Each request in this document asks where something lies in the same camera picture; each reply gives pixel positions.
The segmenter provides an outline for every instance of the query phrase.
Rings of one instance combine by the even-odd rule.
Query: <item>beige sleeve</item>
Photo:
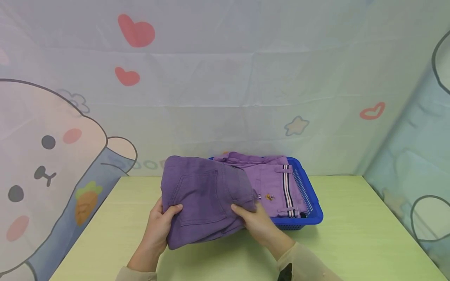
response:
[[[157,281],[154,272],[139,272],[122,267],[117,275],[116,281]]]
[[[278,260],[278,271],[292,263],[292,281],[342,281],[308,248],[299,243]]]

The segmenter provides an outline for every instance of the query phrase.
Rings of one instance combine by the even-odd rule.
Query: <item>tabletop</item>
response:
[[[286,232],[345,281],[446,281],[412,236],[361,176],[310,177],[324,212],[317,226]],[[114,281],[138,246],[160,177],[123,177],[50,281]],[[275,261],[242,230],[166,250],[160,281],[274,281]]]

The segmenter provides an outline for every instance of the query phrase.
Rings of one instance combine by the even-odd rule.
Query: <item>heart outline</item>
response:
[[[136,71],[125,71],[122,67],[116,67],[114,72],[124,86],[134,86],[140,81],[140,75]]]
[[[148,22],[133,22],[127,14],[117,17],[120,30],[128,44],[134,48],[150,45],[155,39],[155,29]]]
[[[385,108],[386,108],[386,103],[379,102],[374,107],[369,107],[369,108],[363,109],[360,112],[360,117],[364,120],[375,120],[383,114]],[[377,111],[378,111],[378,113],[376,115],[367,115],[368,112],[377,112]]]

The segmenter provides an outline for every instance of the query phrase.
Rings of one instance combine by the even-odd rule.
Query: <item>sleeve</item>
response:
[[[154,272],[139,272],[122,267],[117,275],[116,281],[157,281]]]
[[[110,164],[115,167],[118,167],[125,173],[128,172],[132,167],[135,161],[133,159],[128,159],[122,155],[119,155],[112,151],[109,148],[105,148],[104,152],[101,155],[102,163]]]
[[[292,268],[292,281],[342,281],[313,252],[299,243],[284,253],[277,267],[284,274],[285,269]]]

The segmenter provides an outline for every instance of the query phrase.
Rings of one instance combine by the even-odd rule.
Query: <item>blue plastic basket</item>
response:
[[[311,182],[302,168],[300,162],[288,157],[288,163],[292,166],[294,179],[300,190],[303,200],[308,208],[306,218],[271,218],[275,225],[281,230],[300,230],[305,225],[319,224],[324,219],[324,213],[319,205],[319,200],[312,188]]]

